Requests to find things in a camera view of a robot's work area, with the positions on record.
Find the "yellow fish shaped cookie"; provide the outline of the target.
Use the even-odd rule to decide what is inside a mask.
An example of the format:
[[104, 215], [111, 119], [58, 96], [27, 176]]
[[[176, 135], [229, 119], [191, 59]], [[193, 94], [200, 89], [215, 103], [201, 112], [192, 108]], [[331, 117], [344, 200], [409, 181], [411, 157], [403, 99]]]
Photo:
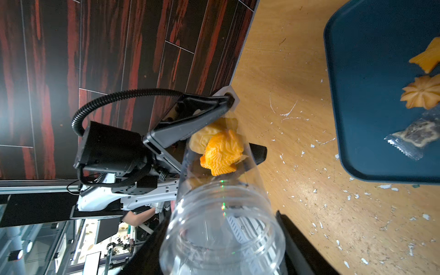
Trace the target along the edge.
[[435, 37], [426, 50], [409, 60], [417, 64], [426, 74], [431, 73], [440, 63], [440, 37]]

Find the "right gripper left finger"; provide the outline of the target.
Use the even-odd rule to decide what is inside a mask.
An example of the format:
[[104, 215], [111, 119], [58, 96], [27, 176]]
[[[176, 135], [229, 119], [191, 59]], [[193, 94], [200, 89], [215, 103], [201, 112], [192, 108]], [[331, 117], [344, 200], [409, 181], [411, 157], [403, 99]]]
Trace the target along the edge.
[[165, 240], [170, 217], [165, 218], [148, 240], [121, 269], [118, 275], [162, 275], [159, 263], [160, 247]]

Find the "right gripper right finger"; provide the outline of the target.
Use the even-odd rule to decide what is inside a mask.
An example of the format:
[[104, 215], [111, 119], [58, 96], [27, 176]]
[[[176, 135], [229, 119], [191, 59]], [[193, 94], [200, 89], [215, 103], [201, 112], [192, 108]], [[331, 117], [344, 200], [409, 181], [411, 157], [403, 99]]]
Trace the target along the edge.
[[285, 236], [281, 275], [338, 275], [336, 269], [308, 241], [287, 215], [276, 213]]

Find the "orange fish cookie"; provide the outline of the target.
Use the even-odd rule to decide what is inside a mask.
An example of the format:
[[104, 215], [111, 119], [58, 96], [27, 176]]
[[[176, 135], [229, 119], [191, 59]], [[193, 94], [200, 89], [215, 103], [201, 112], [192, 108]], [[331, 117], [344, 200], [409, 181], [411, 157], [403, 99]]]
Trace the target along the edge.
[[241, 161], [244, 143], [232, 129], [215, 134], [200, 157], [201, 167], [211, 171], [212, 176], [220, 176], [237, 171], [236, 164]]

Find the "yellow swirl cookie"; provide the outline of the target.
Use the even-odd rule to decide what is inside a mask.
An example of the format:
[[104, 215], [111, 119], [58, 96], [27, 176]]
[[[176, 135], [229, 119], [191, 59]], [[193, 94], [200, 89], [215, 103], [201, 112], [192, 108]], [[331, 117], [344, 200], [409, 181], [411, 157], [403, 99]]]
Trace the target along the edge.
[[433, 77], [422, 76], [403, 88], [401, 102], [406, 102], [406, 108], [424, 108], [430, 110], [440, 102], [440, 75]]

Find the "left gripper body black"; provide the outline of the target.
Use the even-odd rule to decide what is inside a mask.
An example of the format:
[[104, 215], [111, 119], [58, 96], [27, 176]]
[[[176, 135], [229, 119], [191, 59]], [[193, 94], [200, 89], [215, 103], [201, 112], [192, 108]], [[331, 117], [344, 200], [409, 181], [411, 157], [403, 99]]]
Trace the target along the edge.
[[156, 187], [182, 165], [152, 136], [91, 122], [74, 163], [78, 181], [89, 187]]

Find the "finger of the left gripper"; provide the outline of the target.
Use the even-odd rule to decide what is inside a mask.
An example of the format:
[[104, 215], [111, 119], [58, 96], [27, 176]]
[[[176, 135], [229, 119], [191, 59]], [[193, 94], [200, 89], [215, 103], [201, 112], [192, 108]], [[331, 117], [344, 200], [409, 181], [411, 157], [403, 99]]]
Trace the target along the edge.
[[249, 147], [256, 165], [260, 165], [266, 161], [268, 154], [266, 146], [250, 143]]
[[176, 103], [179, 108], [177, 118], [160, 122], [144, 137], [143, 143], [150, 149], [166, 149], [186, 140], [230, 111], [234, 102], [231, 94], [214, 97], [183, 95]]

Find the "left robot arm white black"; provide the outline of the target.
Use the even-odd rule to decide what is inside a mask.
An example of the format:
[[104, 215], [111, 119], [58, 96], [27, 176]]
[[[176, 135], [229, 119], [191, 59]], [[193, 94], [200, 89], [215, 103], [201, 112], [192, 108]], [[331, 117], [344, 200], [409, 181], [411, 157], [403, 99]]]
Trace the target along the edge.
[[[146, 134], [95, 121], [94, 111], [138, 97], [176, 100]], [[264, 189], [258, 165], [267, 148], [249, 143], [234, 115], [239, 98], [226, 86], [213, 96], [170, 89], [134, 89], [101, 96], [81, 107], [72, 128], [81, 138], [74, 162], [79, 199], [72, 218], [112, 218], [161, 202], [179, 201], [210, 183]]]

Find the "clear jar with yellow cookies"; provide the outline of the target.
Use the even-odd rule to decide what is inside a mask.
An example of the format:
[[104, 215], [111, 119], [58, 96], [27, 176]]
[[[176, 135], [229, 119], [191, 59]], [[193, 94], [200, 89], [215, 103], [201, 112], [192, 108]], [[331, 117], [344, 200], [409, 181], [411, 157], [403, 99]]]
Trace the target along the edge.
[[175, 210], [160, 248], [165, 275], [279, 275], [285, 236], [249, 143], [237, 171], [212, 176], [200, 157], [184, 152]]

